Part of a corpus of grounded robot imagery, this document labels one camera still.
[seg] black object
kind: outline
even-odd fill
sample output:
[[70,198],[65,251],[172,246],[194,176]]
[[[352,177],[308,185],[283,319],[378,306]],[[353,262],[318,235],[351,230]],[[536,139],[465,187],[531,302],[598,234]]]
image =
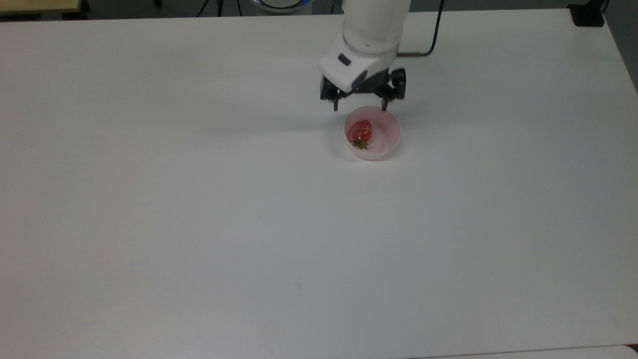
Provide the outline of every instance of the black object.
[[445,0],[441,0],[439,4],[438,15],[436,16],[436,25],[434,27],[434,36],[432,37],[432,46],[428,52],[399,52],[397,53],[397,57],[424,57],[428,56],[434,51],[434,46],[436,46],[436,38],[438,37],[438,26],[441,22],[441,14],[443,13],[443,5],[445,4]]
[[224,8],[224,0],[217,0],[217,17],[221,17],[221,9]]
[[585,5],[570,4],[567,8],[572,12],[574,25],[582,27],[602,27],[605,24],[600,7],[605,0],[591,0]]
[[339,57],[337,58],[339,59],[339,61],[341,61],[341,63],[343,63],[346,66],[352,63],[352,61],[350,61],[350,59],[348,59],[344,54],[340,54]]
[[406,76],[405,69],[398,68],[392,73],[388,69],[379,72],[369,79],[356,85],[351,92],[344,92],[337,86],[326,79],[325,76],[321,81],[321,99],[328,100],[334,104],[334,110],[339,108],[339,100],[346,98],[353,93],[374,93],[381,98],[381,108],[383,111],[388,109],[388,103],[394,100],[402,100],[405,98]]
[[[202,8],[200,9],[200,12],[198,12],[198,13],[197,13],[197,16],[196,16],[196,17],[199,17],[199,16],[201,16],[201,15],[202,15],[202,13],[204,12],[204,9],[206,9],[206,5],[208,5],[208,0],[204,1],[204,4],[202,5]],[[218,8],[218,9],[217,9],[217,13],[218,13],[218,15],[217,15],[217,16],[219,16],[219,12],[220,12],[220,11],[221,11],[221,10]]]

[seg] floor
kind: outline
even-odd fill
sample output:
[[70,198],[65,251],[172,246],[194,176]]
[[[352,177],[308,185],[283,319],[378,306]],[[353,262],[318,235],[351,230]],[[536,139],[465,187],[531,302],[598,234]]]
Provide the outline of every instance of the floor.
[[[194,17],[205,0],[163,0],[156,7],[153,0],[88,0],[88,19],[140,19],[156,17]],[[244,16],[253,16],[255,10],[251,0],[239,0]],[[586,0],[451,0],[445,4],[446,11],[498,10],[525,8],[565,8],[570,3],[585,3]],[[331,0],[315,0],[314,14],[330,13]],[[413,0],[410,11],[436,11],[439,0]],[[335,13],[342,13],[338,6]],[[202,12],[203,17],[217,15],[216,0],[210,0]],[[239,16],[237,0],[226,0],[222,16]],[[638,88],[638,1],[610,0],[605,13],[607,23],[616,39],[629,75]],[[44,14],[37,20],[62,20],[60,14]]]

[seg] cable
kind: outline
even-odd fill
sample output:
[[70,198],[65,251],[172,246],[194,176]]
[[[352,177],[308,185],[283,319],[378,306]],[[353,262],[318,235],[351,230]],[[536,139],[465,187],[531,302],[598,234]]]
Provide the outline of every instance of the cable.
[[197,13],[196,17],[199,17],[202,14],[202,12],[204,12],[206,5],[208,5],[208,0],[204,1],[204,5],[202,5],[202,8],[200,9],[200,12]]
[[424,57],[428,56],[434,51],[434,46],[436,46],[436,37],[438,36],[438,26],[441,22],[441,13],[443,13],[443,4],[445,4],[445,0],[441,0],[441,4],[439,5],[439,13],[436,16],[436,25],[434,27],[434,37],[432,38],[432,47],[430,47],[429,51],[426,53],[423,52],[399,52],[397,53],[397,57]]

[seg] strawberry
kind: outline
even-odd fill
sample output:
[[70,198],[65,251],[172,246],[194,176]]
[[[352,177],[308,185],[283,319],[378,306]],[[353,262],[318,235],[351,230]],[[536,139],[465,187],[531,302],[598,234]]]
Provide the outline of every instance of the strawberry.
[[367,149],[372,138],[372,123],[366,119],[356,122],[351,129],[350,139],[352,146],[359,149]]

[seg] button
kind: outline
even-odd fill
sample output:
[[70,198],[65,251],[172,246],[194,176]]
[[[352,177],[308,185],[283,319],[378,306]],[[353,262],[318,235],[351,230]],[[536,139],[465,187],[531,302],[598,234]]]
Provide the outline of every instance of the button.
[[348,59],[344,54],[340,54],[338,58],[339,58],[339,61],[341,61],[346,66],[352,63],[352,61],[350,61],[350,59]]

